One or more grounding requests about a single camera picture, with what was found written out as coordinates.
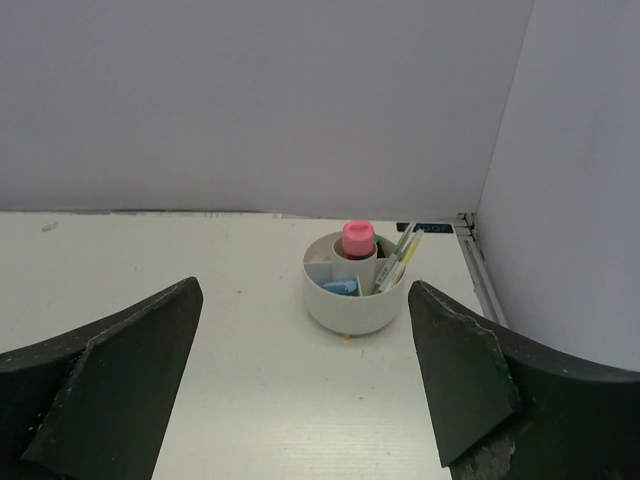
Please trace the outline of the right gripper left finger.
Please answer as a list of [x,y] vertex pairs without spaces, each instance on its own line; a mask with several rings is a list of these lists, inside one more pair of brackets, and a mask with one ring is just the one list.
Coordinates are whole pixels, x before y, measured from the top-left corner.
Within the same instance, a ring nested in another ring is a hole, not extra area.
[[151,478],[203,302],[189,277],[2,353],[2,478]]

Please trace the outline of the yellow thin pen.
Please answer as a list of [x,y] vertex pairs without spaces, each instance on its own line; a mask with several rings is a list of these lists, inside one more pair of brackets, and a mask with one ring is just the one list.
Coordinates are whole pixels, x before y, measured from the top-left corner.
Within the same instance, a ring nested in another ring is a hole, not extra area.
[[394,287],[401,279],[406,267],[417,249],[424,232],[417,230],[406,242],[400,252],[400,256],[391,268],[380,286],[380,292],[384,293]]

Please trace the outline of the pink-lidded small jar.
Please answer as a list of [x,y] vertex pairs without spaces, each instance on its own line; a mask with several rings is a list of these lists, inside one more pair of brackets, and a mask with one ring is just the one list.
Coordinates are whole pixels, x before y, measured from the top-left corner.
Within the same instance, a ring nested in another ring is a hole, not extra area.
[[342,251],[347,259],[363,260],[376,251],[374,227],[368,220],[352,220],[342,229]]

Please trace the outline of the blue highlighter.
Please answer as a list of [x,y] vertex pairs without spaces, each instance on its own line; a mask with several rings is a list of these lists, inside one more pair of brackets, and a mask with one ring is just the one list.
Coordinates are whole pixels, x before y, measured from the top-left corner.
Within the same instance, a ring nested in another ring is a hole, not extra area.
[[324,283],[322,288],[336,295],[350,296],[358,291],[358,282],[356,280],[339,280]]

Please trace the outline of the green-capped black highlighter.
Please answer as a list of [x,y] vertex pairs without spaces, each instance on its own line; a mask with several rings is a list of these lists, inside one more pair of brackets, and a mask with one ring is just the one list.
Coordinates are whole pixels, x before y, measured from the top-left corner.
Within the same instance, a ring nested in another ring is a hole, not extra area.
[[385,252],[385,249],[384,249],[382,238],[379,235],[375,236],[375,244],[376,244],[376,248],[377,248],[376,257],[377,258],[385,258],[386,257],[386,252]]

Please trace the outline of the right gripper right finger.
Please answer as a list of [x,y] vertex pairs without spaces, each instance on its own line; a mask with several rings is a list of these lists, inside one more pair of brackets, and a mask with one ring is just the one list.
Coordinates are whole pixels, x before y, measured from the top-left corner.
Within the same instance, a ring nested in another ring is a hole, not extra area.
[[639,375],[488,320],[423,281],[408,303],[440,463],[455,479],[635,479]]

